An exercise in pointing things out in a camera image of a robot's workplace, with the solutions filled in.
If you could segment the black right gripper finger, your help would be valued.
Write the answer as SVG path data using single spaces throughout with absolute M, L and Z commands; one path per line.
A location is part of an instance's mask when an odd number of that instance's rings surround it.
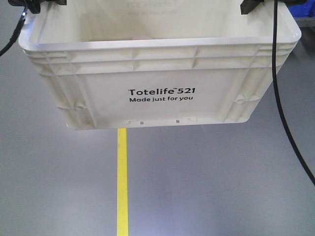
M 240 4 L 241 14 L 249 14 L 262 2 L 264 2 L 264 0 L 243 0 Z

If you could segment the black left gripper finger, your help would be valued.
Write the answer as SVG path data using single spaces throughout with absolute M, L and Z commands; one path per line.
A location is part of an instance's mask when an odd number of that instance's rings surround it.
M 41 11 L 41 4 L 43 2 L 52 2 L 58 5 L 67 5 L 67 0 L 8 0 L 12 6 L 23 6 L 32 14 L 39 14 Z

